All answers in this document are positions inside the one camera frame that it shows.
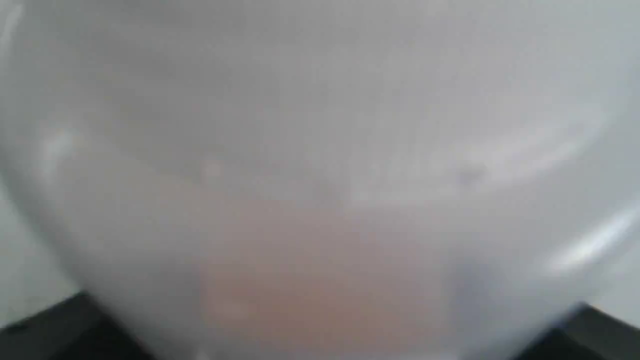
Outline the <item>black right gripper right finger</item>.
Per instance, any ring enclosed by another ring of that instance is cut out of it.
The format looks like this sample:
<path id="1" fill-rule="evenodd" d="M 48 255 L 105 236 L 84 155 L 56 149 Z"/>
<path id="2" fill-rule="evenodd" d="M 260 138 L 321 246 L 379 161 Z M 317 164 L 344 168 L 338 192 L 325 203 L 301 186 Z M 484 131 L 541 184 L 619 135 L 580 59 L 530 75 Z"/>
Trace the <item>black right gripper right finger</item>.
<path id="1" fill-rule="evenodd" d="M 582 304 L 544 326 L 512 360 L 638 360 L 640 331 L 615 316 Z"/>

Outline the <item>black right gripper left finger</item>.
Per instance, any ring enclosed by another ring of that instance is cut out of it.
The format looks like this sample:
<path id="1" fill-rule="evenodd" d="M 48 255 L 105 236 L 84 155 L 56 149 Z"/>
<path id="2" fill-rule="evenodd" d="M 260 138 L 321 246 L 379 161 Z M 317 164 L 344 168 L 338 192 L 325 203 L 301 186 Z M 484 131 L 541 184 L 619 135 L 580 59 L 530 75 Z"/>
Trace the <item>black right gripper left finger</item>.
<path id="1" fill-rule="evenodd" d="M 2 360 L 153 360 L 84 292 L 1 328 Z"/>

